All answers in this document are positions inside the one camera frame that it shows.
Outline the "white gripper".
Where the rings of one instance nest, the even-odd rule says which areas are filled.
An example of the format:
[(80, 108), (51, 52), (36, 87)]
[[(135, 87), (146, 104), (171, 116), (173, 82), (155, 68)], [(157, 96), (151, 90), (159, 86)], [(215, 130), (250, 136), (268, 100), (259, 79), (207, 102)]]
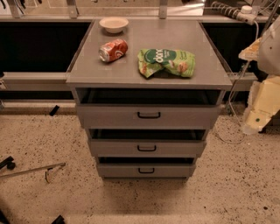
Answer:
[[(261, 38), (241, 50), (238, 57), (258, 61)], [(280, 110), (280, 77), (269, 76), (263, 82), (254, 81), (248, 96), (248, 107), (243, 114), (241, 130), (252, 135), (261, 131)]]

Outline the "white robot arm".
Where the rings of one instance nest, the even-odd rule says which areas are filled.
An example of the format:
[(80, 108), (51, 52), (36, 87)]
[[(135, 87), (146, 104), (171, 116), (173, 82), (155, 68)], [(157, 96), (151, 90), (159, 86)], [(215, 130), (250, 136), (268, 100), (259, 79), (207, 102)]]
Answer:
[(242, 50), (239, 58), (256, 61), (258, 69), (268, 75), (262, 82), (254, 81), (249, 92), (241, 129), (251, 135), (261, 131), (280, 110), (280, 17)]

